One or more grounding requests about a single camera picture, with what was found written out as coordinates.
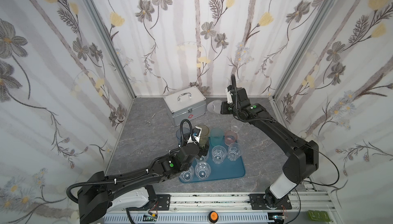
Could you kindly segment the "blue plastic cup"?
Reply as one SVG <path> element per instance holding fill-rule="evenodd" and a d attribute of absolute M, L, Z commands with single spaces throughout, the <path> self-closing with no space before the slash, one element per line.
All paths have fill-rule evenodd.
<path fill-rule="evenodd" d="M 176 137 L 177 137 L 178 141 L 181 142 L 181 130 L 180 129 L 178 129 L 176 131 Z"/>

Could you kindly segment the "yellow plastic cup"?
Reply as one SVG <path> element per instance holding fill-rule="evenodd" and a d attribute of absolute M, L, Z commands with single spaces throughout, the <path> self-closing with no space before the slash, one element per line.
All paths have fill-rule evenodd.
<path fill-rule="evenodd" d="M 206 125 L 202 125 L 202 124 L 197 125 L 197 127 L 199 127 L 202 130 L 200 133 L 199 145 L 201 147 L 204 147 L 208 143 L 210 129 Z"/>

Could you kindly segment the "frosted clear plastic cup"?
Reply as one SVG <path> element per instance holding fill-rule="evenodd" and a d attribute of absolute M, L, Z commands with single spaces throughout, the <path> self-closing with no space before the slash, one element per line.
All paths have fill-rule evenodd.
<path fill-rule="evenodd" d="M 207 110 L 213 114 L 220 114 L 221 113 L 221 105 L 222 100 L 214 100 L 207 104 Z"/>

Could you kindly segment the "pink plastic cup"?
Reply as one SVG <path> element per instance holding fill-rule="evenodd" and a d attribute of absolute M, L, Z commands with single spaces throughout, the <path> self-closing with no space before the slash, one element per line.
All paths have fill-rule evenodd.
<path fill-rule="evenodd" d="M 233 131 L 227 131 L 224 134 L 224 143 L 229 146 L 232 143 L 235 143 L 237 140 L 237 133 L 233 132 Z"/>

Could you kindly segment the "teal plastic tray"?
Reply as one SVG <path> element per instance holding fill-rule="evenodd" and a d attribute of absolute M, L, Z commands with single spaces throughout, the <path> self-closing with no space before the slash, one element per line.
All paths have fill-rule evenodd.
<path fill-rule="evenodd" d="M 211 175 L 209 176 L 209 178 L 201 181 L 197 178 L 195 171 L 194 171 L 193 180 L 188 183 L 236 179 L 236 178 L 242 178 L 245 176 L 246 170 L 244 167 L 242 157 L 238 158 L 236 161 L 231 161 L 226 157 L 222 164 L 215 164 L 212 161 L 212 154 L 211 154 L 212 149 L 213 149 L 213 146 L 211 146 L 209 148 L 209 151 L 208 151 L 209 152 L 209 159 L 207 160 L 207 163 L 211 167 Z M 194 169 L 195 169 L 196 164 L 199 162 L 200 161 L 198 159 L 194 160 L 194 162 L 192 164 Z"/>

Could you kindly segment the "teal plastic cup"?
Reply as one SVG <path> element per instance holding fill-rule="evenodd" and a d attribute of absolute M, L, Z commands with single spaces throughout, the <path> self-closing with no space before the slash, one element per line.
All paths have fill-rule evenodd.
<path fill-rule="evenodd" d="M 210 131 L 210 145 L 215 147 L 223 144 L 224 131 L 220 128 L 213 128 Z"/>

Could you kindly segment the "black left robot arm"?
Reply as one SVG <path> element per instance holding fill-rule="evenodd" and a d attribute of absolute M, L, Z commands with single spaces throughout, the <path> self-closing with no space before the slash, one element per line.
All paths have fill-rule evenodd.
<path fill-rule="evenodd" d="M 200 126 L 192 127 L 187 119 L 181 121 L 181 145 L 155 158 L 147 167 L 128 173 L 106 176 L 103 171 L 93 174 L 86 182 L 75 183 L 66 190 L 67 197 L 78 204 L 79 222 L 90 224 L 104 217 L 114 201 L 128 192 L 151 184 L 165 182 L 187 171 L 195 158 L 206 154 L 201 144 Z"/>

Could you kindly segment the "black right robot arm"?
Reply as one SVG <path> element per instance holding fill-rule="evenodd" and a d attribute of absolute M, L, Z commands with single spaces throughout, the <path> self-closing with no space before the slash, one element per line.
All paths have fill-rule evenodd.
<path fill-rule="evenodd" d="M 227 87 L 227 101 L 221 105 L 222 115 L 233 115 L 243 123 L 249 123 L 266 134 L 288 157 L 278 179 L 266 189 L 263 203 L 268 209 L 283 206 L 288 194 L 301 182 L 319 169 L 319 146 L 306 141 L 276 121 L 260 104 L 252 104 L 244 88 L 236 86 L 236 77 L 231 75 Z"/>

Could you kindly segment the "silver first aid case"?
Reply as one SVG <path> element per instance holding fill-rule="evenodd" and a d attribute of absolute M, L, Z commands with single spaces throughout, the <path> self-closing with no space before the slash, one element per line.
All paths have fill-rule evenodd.
<path fill-rule="evenodd" d="M 206 113 L 206 97 L 197 87 L 173 93 L 163 99 L 174 126 L 179 126 L 184 119 L 192 120 Z"/>

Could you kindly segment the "small metal scissors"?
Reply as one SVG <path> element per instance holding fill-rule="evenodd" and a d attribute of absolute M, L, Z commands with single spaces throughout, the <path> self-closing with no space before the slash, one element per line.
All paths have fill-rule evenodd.
<path fill-rule="evenodd" d="M 154 113 L 148 120 L 144 121 L 144 124 L 151 126 L 151 122 L 157 113 Z"/>

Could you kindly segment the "orange emergency button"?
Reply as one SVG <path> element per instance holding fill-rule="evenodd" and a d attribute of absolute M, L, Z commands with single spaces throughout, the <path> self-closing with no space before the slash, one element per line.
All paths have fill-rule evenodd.
<path fill-rule="evenodd" d="M 218 220 L 219 220 L 219 215 L 218 215 L 217 212 L 211 211 L 211 212 L 208 214 L 208 221 L 209 221 L 211 224 L 216 224 L 216 223 L 218 222 Z"/>

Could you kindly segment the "green circuit board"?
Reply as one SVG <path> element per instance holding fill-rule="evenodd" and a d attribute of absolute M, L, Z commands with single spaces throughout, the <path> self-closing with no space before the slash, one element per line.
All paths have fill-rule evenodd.
<path fill-rule="evenodd" d="M 314 222 L 323 222 L 323 223 L 332 222 L 332 219 L 330 218 L 328 212 L 326 211 L 309 210 L 307 214 L 309 220 Z"/>

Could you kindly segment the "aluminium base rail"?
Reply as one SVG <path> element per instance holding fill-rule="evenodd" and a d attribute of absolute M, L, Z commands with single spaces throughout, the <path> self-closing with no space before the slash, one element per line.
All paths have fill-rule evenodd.
<path fill-rule="evenodd" d="M 159 213 L 267 213 L 274 224 L 341 224 L 337 209 L 330 196 L 307 186 L 305 192 L 292 191 L 287 202 L 276 209 L 268 209 L 263 203 L 264 193 L 155 193 L 152 186 L 133 190 L 114 201 L 107 214 L 127 214 L 130 223 L 132 213 L 147 213 L 157 217 Z M 328 212 L 332 222 L 309 220 L 309 210 Z M 91 224 L 104 224 L 103 218 Z"/>

